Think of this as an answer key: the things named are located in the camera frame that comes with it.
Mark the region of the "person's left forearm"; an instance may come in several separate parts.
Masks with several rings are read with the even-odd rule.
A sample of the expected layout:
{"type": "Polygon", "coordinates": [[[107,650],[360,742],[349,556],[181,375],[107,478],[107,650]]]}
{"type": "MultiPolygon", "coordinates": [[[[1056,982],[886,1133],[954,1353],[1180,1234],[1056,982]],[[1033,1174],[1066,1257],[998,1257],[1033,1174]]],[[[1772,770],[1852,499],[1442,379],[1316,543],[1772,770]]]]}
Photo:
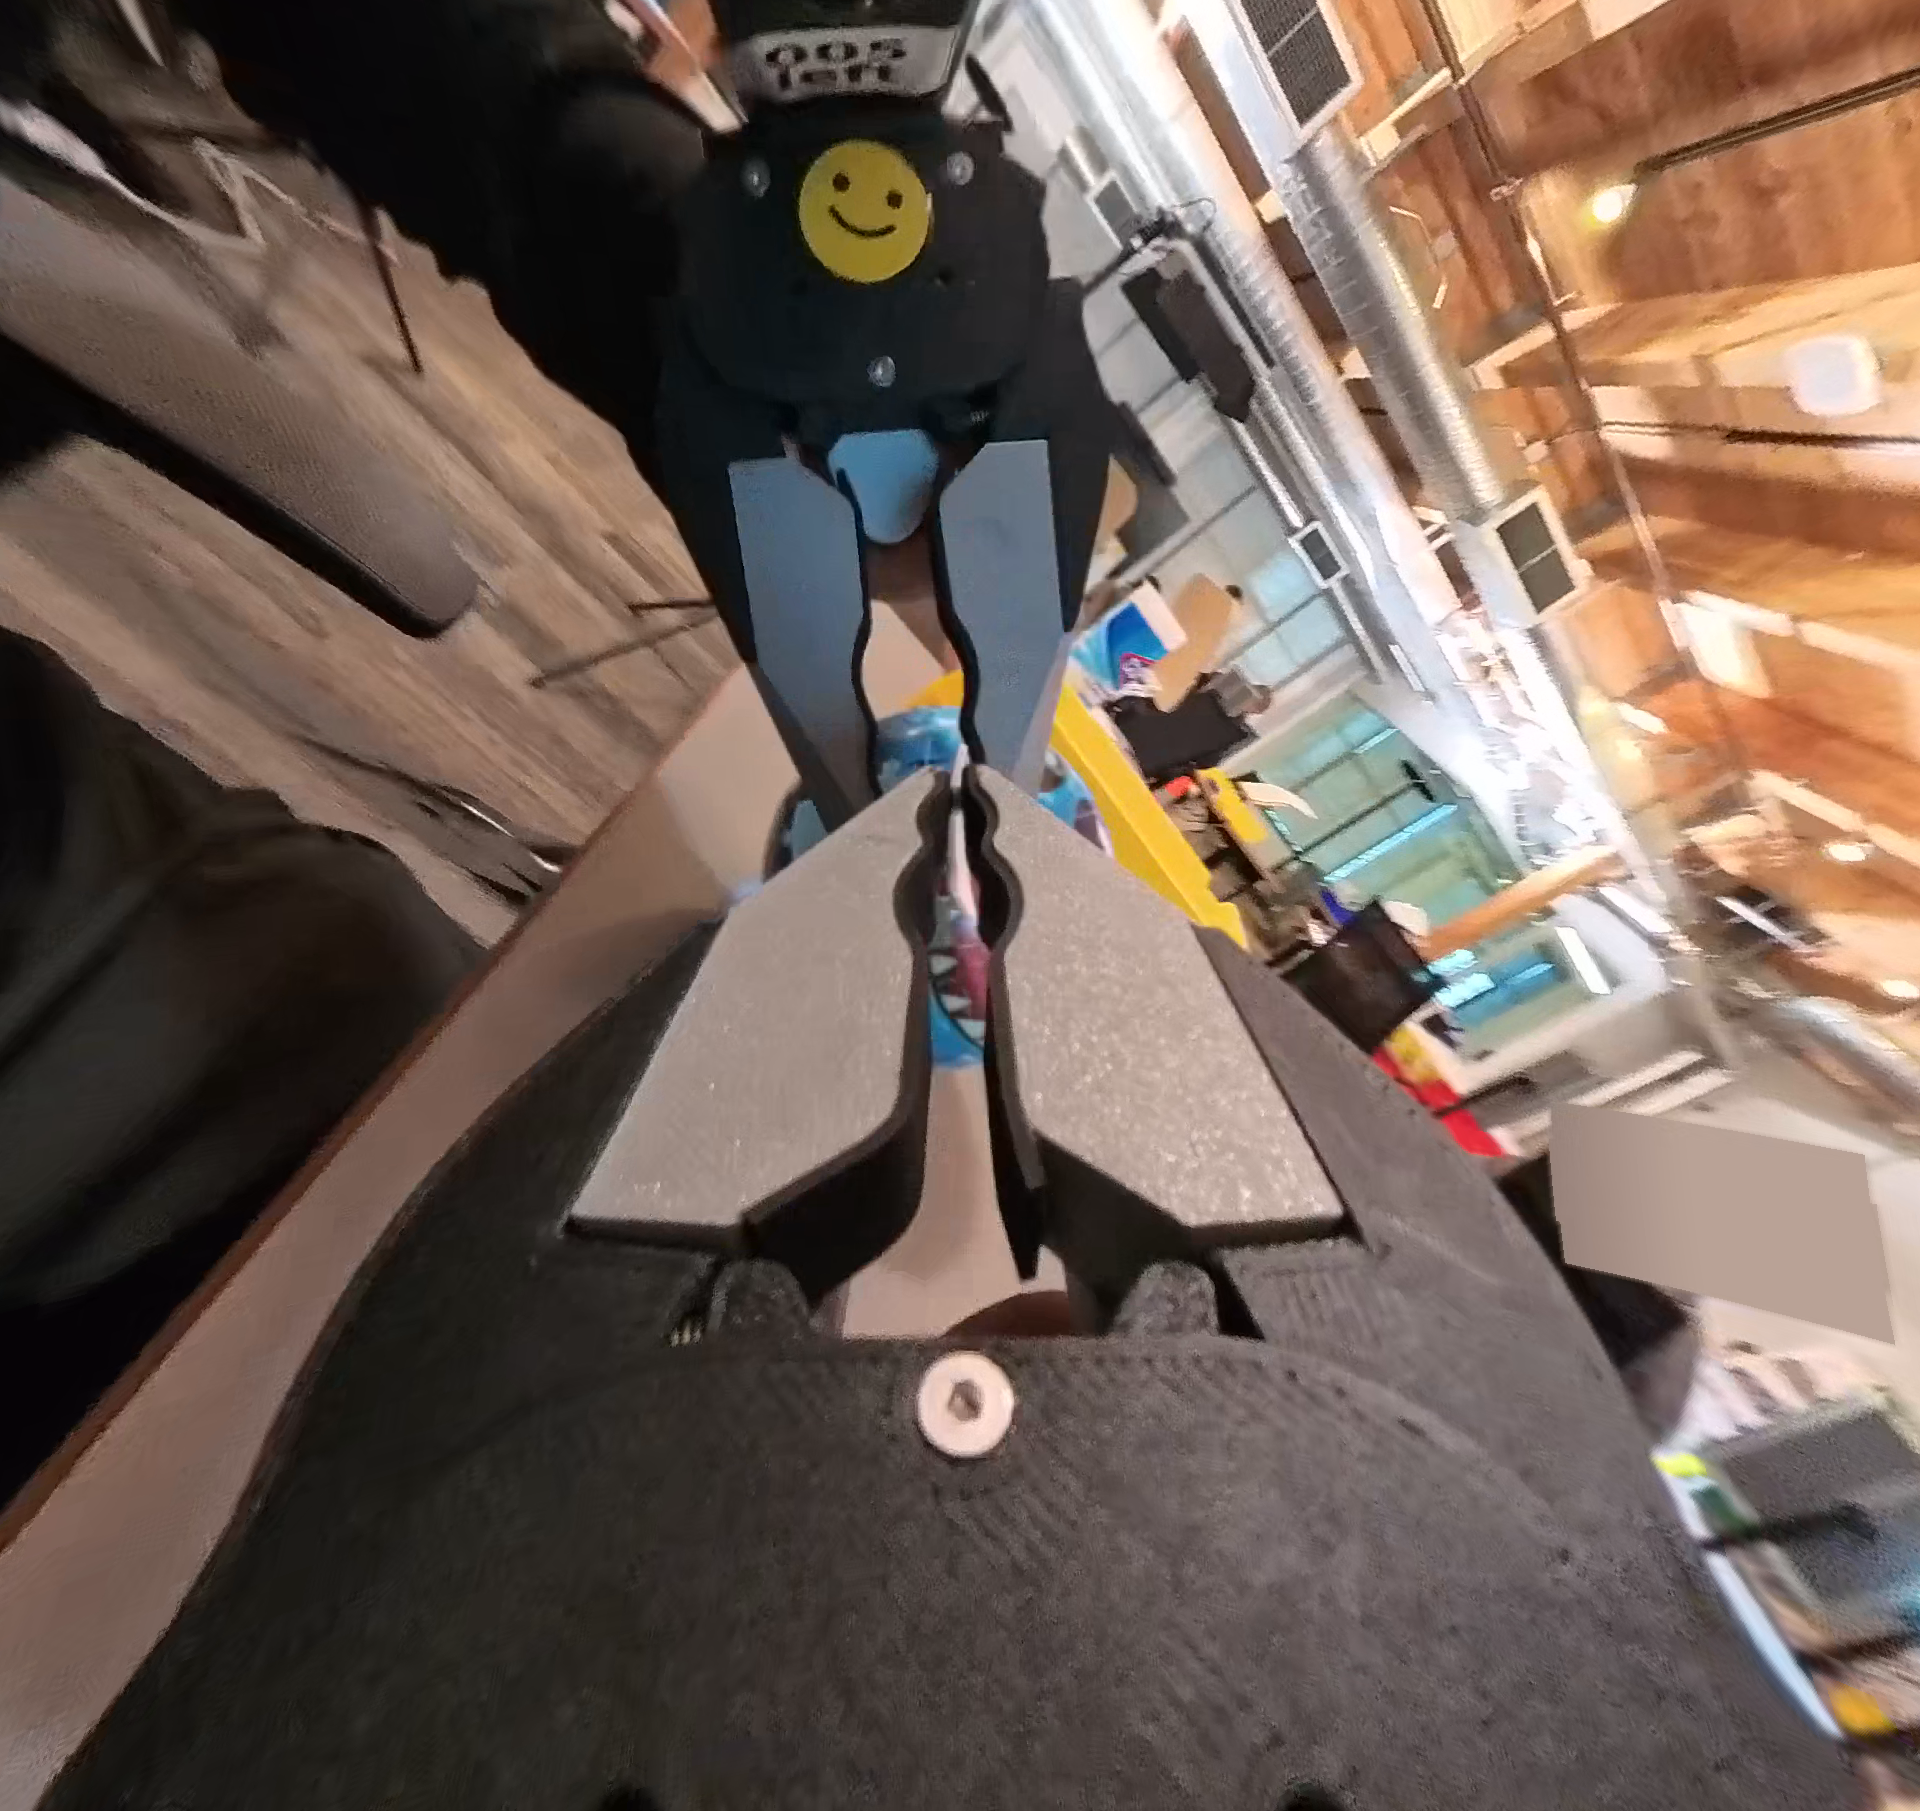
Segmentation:
{"type": "Polygon", "coordinates": [[[487,292],[658,476],[660,320],[699,122],[593,0],[180,0],[259,120],[487,292]]]}

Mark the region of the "person's black shirt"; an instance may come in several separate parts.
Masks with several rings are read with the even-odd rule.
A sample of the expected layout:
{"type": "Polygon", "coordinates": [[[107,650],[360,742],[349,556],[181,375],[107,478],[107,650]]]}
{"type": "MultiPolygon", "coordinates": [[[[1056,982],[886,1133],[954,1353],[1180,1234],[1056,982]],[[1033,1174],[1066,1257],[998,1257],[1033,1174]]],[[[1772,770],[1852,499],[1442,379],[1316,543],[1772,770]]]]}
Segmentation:
{"type": "Polygon", "coordinates": [[[4,633],[4,1502],[482,956],[390,850],[4,633]]]}

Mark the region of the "blue puzzle ball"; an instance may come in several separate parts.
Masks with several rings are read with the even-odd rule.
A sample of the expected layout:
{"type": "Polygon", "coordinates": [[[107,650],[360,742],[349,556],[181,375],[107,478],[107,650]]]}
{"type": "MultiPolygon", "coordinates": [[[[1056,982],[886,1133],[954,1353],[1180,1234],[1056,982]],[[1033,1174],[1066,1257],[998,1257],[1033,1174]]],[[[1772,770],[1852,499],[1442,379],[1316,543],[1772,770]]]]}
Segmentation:
{"type": "MultiPolygon", "coordinates": [[[[947,705],[919,705],[881,719],[876,735],[879,790],[893,790],[918,772],[947,775],[962,746],[960,713],[947,705]]],[[[1111,857],[1111,838],[1092,803],[1080,779],[1049,749],[1043,759],[1039,802],[1078,838],[1111,857]]],[[[788,864],[826,838],[826,829],[812,799],[802,789],[788,790],[765,847],[764,877],[780,874],[788,864]]],[[[928,1049],[937,1070],[974,1070],[982,1066],[988,1020],[988,948],[979,926],[979,886],[972,878],[977,911],[954,910],[940,874],[932,885],[932,928],[928,934],[928,1049]]]]}

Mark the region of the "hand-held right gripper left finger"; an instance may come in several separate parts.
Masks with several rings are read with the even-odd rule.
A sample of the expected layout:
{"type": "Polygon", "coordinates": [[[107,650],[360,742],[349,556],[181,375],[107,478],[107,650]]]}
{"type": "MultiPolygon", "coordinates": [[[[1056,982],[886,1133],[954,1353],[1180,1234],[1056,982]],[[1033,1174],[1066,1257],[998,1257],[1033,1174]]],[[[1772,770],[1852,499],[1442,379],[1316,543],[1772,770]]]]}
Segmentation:
{"type": "Polygon", "coordinates": [[[947,776],[915,772],[711,934],[567,1226],[762,1261],[820,1305],[925,1191],[926,911],[947,776]]]}

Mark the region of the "grey mesh office chair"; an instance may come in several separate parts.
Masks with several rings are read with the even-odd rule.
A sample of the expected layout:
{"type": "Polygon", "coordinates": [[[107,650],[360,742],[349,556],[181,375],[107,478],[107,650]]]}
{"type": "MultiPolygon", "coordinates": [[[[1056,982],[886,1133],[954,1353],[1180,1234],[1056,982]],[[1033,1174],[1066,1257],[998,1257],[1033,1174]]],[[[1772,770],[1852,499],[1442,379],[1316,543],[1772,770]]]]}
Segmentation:
{"type": "Polygon", "coordinates": [[[301,361],[253,355],[221,311],[119,233],[4,182],[4,396],[131,458],[413,639],[478,578],[429,484],[301,361]]]}

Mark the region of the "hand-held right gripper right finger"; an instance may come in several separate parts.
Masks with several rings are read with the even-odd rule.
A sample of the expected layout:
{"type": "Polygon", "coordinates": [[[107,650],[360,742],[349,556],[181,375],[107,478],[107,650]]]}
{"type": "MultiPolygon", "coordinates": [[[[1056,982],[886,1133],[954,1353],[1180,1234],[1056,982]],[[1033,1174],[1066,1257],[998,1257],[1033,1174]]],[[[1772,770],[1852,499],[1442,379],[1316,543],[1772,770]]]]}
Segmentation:
{"type": "Polygon", "coordinates": [[[1258,967],[990,767],[962,784],[987,944],[995,1205],[1014,1267],[1324,1242],[1345,1208],[1236,995],[1258,967]]]}

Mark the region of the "yellow plastic bin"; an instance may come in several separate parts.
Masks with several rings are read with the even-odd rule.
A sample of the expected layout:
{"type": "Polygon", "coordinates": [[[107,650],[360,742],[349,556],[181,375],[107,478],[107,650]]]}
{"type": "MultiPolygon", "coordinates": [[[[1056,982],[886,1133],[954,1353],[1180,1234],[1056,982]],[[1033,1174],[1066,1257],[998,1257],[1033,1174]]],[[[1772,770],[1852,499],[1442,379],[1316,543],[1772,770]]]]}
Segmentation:
{"type": "Polygon", "coordinates": [[[1207,865],[1165,813],[1111,729],[1073,689],[1058,698],[1049,747],[1092,792],[1121,869],[1183,911],[1194,926],[1247,949],[1236,905],[1213,895],[1207,865]]]}

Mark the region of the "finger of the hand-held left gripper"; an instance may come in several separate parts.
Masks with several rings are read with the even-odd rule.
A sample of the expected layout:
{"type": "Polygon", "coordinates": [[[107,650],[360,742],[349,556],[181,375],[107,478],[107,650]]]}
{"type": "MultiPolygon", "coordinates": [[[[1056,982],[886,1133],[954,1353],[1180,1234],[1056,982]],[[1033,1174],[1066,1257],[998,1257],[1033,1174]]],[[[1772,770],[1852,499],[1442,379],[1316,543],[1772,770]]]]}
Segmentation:
{"type": "Polygon", "coordinates": [[[988,442],[947,480],[931,559],[972,765],[1042,790],[1070,643],[1043,440],[988,442]]]}
{"type": "Polygon", "coordinates": [[[787,456],[734,462],[729,480],[755,684],[818,816],[846,824],[876,799],[856,512],[787,456]]]}

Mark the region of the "silver flexible duct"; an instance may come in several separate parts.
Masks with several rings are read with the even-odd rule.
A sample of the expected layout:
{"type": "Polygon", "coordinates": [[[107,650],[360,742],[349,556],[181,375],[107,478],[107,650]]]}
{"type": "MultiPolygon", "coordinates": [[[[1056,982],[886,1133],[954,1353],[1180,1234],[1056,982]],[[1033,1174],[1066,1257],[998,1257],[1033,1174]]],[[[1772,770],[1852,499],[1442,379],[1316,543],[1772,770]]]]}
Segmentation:
{"type": "Polygon", "coordinates": [[[1388,233],[1353,135],[1327,122],[1284,164],[1275,193],[1432,500],[1455,524],[1485,521],[1513,484],[1388,233]]]}

